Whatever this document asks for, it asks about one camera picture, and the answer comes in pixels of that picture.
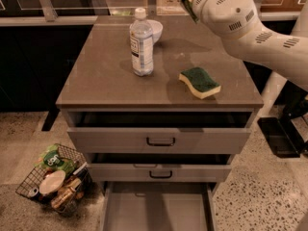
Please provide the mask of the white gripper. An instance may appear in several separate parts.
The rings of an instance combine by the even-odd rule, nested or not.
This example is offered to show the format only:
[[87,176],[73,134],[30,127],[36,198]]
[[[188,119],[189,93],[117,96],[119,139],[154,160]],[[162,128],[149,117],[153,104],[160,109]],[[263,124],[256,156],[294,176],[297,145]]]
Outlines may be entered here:
[[198,20],[222,39],[239,39],[261,25],[253,0],[189,0]]

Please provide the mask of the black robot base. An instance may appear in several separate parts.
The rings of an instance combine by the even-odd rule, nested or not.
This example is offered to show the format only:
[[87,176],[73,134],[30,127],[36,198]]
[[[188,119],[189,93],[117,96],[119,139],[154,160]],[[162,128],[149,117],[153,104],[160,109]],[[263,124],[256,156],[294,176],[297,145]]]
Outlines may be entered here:
[[299,134],[293,120],[308,113],[307,92],[291,82],[287,82],[278,103],[284,104],[280,117],[261,117],[258,125],[265,136],[271,152],[280,158],[297,158],[306,154],[308,141]]

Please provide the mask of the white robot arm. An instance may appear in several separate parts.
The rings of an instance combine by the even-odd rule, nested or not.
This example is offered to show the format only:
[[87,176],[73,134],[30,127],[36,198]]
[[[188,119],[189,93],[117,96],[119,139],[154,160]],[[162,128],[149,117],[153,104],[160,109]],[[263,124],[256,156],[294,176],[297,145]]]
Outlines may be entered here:
[[269,113],[286,82],[308,90],[308,38],[274,32],[261,22],[253,0],[188,0],[192,17],[220,37],[232,57],[276,73],[262,92]]

